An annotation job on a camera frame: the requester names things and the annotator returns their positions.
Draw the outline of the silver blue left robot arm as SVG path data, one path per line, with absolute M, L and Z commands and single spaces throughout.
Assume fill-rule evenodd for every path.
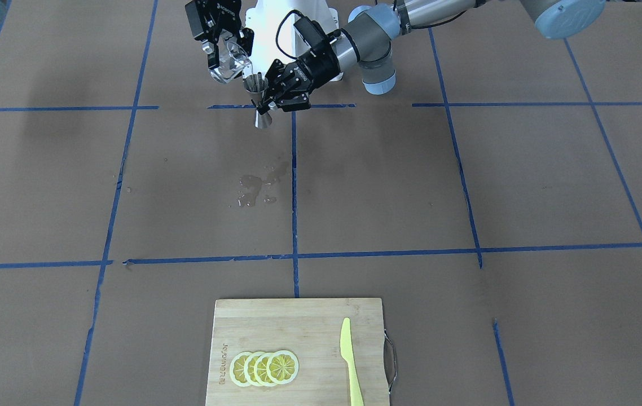
M 311 107 L 315 90 L 352 67 L 364 74 L 371 94 L 384 94 L 396 81 L 392 44 L 397 38 L 447 25 L 484 1 L 395 1 L 359 7 L 346 25 L 324 31 L 318 21 L 298 10 L 293 24 L 308 49 L 285 63 L 275 60 L 265 75 L 267 88 L 253 105 L 263 114 L 277 108 L 284 112 Z

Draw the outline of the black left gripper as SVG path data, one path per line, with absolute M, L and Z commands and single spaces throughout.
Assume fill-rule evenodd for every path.
M 340 74 L 341 67 L 330 44 L 308 50 L 289 64 L 275 59 L 265 75 L 267 89 L 263 92 L 263 103 L 283 112 L 308 110 L 309 94 Z

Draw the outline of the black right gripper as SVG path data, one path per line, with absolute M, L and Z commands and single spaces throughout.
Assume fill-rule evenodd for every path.
M 242 53 L 247 57 L 252 56 L 254 31 L 242 28 L 241 1 L 190 1 L 186 3 L 184 10 L 192 38 L 200 41 L 210 71 L 220 67 L 218 41 L 223 33 L 234 36 Z

